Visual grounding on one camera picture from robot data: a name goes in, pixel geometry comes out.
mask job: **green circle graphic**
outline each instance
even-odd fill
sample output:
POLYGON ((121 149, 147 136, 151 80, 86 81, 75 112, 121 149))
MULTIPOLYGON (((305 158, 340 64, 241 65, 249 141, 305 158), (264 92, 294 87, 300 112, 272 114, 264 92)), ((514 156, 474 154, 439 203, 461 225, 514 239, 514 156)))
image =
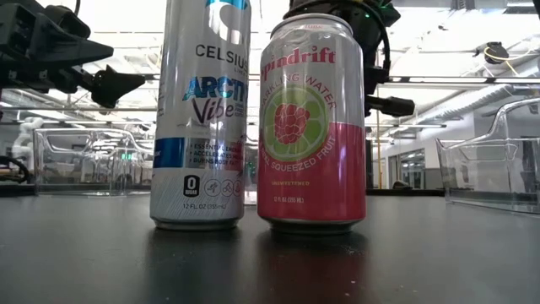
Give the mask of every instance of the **green circle graphic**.
POLYGON ((287 84, 274 92, 262 117, 262 136, 267 153, 280 161, 297 161, 315 153, 328 135, 328 113, 324 100, 310 88, 287 84), (275 135, 276 111, 281 105, 294 105, 309 113, 305 131, 291 144, 280 143, 275 135))

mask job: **transparent acrylic container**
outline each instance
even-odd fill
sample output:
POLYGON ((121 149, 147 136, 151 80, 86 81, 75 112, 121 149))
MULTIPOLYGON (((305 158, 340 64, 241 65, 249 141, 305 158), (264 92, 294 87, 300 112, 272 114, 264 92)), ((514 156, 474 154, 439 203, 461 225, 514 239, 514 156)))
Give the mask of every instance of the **transparent acrylic container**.
POLYGON ((38 193, 116 196, 149 193, 154 152, 116 129, 36 129, 38 193))
POLYGON ((447 201, 540 214, 540 98, 502 106, 489 132, 437 139, 447 201))

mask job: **black tabletop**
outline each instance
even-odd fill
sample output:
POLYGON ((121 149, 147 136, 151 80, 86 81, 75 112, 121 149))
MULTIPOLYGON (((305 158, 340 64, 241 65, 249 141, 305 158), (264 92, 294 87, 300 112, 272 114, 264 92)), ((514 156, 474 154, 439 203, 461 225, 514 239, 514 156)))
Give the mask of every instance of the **black tabletop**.
POLYGON ((540 218, 369 198, 346 236, 158 231, 149 198, 0 199, 0 303, 538 303, 540 218))

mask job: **black robotic mount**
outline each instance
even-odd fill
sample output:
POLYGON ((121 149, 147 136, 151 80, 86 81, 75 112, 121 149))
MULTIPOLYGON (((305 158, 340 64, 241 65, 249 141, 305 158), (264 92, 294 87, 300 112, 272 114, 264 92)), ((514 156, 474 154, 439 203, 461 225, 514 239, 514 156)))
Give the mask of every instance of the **black robotic mount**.
POLYGON ((81 86, 92 93, 93 101, 114 108, 120 97, 143 85, 145 77, 117 73, 109 66, 95 75, 84 71, 82 64, 114 51, 89 41, 89 36, 88 25, 69 8, 43 8, 36 0, 0 0, 0 89, 72 94, 81 86))
POLYGON ((378 84, 389 79, 390 42, 386 27, 401 18, 392 5, 392 0, 290 0, 290 10, 284 18, 299 14, 323 13, 338 16, 347 21, 353 29, 353 37, 364 51, 364 91, 365 115, 370 109, 379 110, 387 115, 403 117, 413 115, 412 100, 372 96, 378 84), (384 62, 382 67, 375 65, 377 48, 384 44, 384 62))

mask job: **spindrift can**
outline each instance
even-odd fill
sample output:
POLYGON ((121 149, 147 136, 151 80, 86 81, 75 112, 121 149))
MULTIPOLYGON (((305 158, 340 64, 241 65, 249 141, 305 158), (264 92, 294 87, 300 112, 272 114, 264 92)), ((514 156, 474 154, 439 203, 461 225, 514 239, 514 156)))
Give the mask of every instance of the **spindrift can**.
POLYGON ((258 214, 329 234, 365 217, 362 51, 328 14, 286 19, 262 54, 258 214))
POLYGON ((248 0, 168 0, 150 217, 234 227, 244 213, 248 0))

